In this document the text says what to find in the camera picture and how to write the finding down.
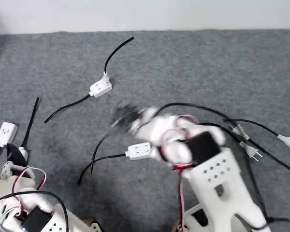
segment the power outlet socket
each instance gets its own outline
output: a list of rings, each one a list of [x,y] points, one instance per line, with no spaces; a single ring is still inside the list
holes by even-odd
[[[97,81],[92,86],[90,86],[90,92],[89,94],[91,96],[94,96],[95,98],[98,98],[105,93],[112,90],[112,84],[110,82],[110,79],[108,78],[107,73],[104,73],[102,79],[100,81]]]
[[[135,144],[128,147],[126,156],[131,160],[141,160],[150,157],[151,147],[150,143]]]
[[[15,138],[17,130],[17,125],[9,122],[3,122],[0,128],[0,146],[4,147],[7,144],[10,144]]]

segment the wire bundle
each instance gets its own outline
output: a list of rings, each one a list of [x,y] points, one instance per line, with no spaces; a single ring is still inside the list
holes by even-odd
[[[215,110],[215,109],[212,109],[212,108],[209,108],[209,107],[206,107],[206,106],[201,106],[201,105],[196,105],[196,104],[192,104],[192,103],[185,103],[185,102],[173,102],[173,103],[169,103],[169,104],[166,104],[164,106],[162,106],[158,111],[156,111],[156,113],[152,116],[152,119],[157,116],[159,113],[161,113],[162,110],[168,108],[168,107],[171,107],[171,106],[187,106],[187,107],[192,107],[192,108],[197,108],[197,109],[203,109],[203,110],[206,110],[206,111],[209,111],[211,113],[214,113],[218,116],[221,116],[224,118],[224,121],[227,121],[229,123],[231,123],[234,127],[238,126],[237,124],[237,119],[231,119],[229,118],[227,115],[225,115],[224,113],[218,111],[218,110]],[[198,123],[198,120],[195,118],[195,117],[192,117],[190,115],[187,116],[187,118],[191,119],[193,122],[195,123]],[[139,126],[138,129],[140,129],[142,126],[146,125],[147,123],[149,123],[151,120],[147,121],[146,123],[142,124],[141,126]],[[225,127],[219,125],[219,124],[215,124],[215,123],[210,123],[210,122],[207,122],[207,123],[198,123],[200,125],[208,125],[208,126],[216,126],[216,127],[219,127],[221,128],[224,132],[226,132],[229,136],[231,136],[238,144],[242,141],[244,141],[244,138],[241,137],[241,136],[236,136],[235,134],[233,134],[231,131],[229,131],[228,129],[226,129]],[[275,133],[273,130],[269,129],[269,128],[266,128],[265,126],[262,125],[263,128],[265,128],[266,130],[268,130],[269,132],[273,133],[274,135],[278,135],[278,133]],[[102,160],[102,159],[107,159],[107,158],[112,158],[112,156],[109,156],[109,157],[103,157],[103,158],[99,158],[97,160],[95,160],[95,157],[96,157],[96,154],[97,154],[97,151],[98,151],[98,148],[100,147],[100,145],[102,144],[102,142],[110,136],[110,132],[108,132],[104,137],[102,137],[102,139],[98,142],[94,152],[93,152],[93,156],[92,156],[92,163],[91,163],[91,173],[92,173],[92,170],[93,170],[93,163],[95,161],[98,161],[98,160]],[[264,148],[262,148],[260,145],[258,145],[256,142],[254,142],[252,139],[249,140],[254,146],[256,146],[259,150],[261,150],[262,152],[264,152],[266,155],[268,155],[269,157],[271,157],[273,160],[275,160],[276,162],[278,162],[279,164],[281,164],[282,166],[286,167],[287,169],[290,170],[290,167],[287,166],[286,164],[284,164],[283,162],[281,162],[280,160],[278,160],[277,158],[275,158],[273,155],[271,155],[269,152],[267,152]],[[246,168],[248,169],[248,173],[249,173],[249,176],[250,176],[250,179],[251,179],[251,182],[253,184],[253,187],[254,187],[254,190],[257,194],[257,200],[258,200],[258,203],[261,207],[261,210],[264,214],[264,217],[267,221],[267,223],[260,227],[260,228],[255,228],[254,226],[250,225],[251,229],[253,230],[262,230],[264,228],[266,228],[268,226],[269,223],[274,223],[276,221],[285,221],[285,222],[290,222],[290,220],[288,218],[276,218],[276,217],[269,217],[268,214],[267,214],[267,211],[266,211],[266,208],[265,208],[265,204],[264,204],[264,200],[261,196],[261,192],[259,190],[259,187],[258,187],[258,184],[257,184],[257,181],[254,177],[254,174],[253,174],[253,171],[252,171],[252,168],[251,168],[251,162],[250,162],[250,158],[249,156],[246,154],[246,151],[245,149],[243,149],[241,146],[240,146],[241,150],[244,152],[244,158],[245,158],[245,162],[246,162]],[[79,181],[78,181],[78,184],[81,183],[81,179],[86,171],[86,169],[88,169],[90,166],[90,164],[82,171],[81,173],[81,176],[79,178]],[[177,228],[178,231],[183,231],[185,229],[184,225],[183,225],[183,214],[184,214],[184,201],[183,201],[183,194],[182,194],[182,177],[181,177],[181,174],[183,172],[184,169],[187,169],[187,168],[192,168],[194,167],[195,164],[185,164],[185,165],[175,165],[173,167],[174,170],[178,170],[178,173],[179,173],[179,181],[178,181],[178,187],[177,187],[177,190],[178,190],[178,199],[179,199],[179,205],[180,205],[180,224],[179,224],[179,227]]]

